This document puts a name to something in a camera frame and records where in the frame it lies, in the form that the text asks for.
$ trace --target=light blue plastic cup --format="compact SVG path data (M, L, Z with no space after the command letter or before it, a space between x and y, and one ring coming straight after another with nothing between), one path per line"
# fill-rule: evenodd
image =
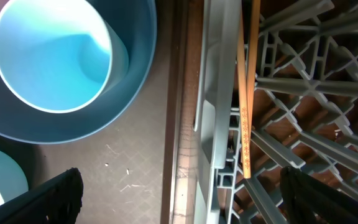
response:
M84 108L127 69L121 39L85 0L10 0L0 12L0 75L38 110Z

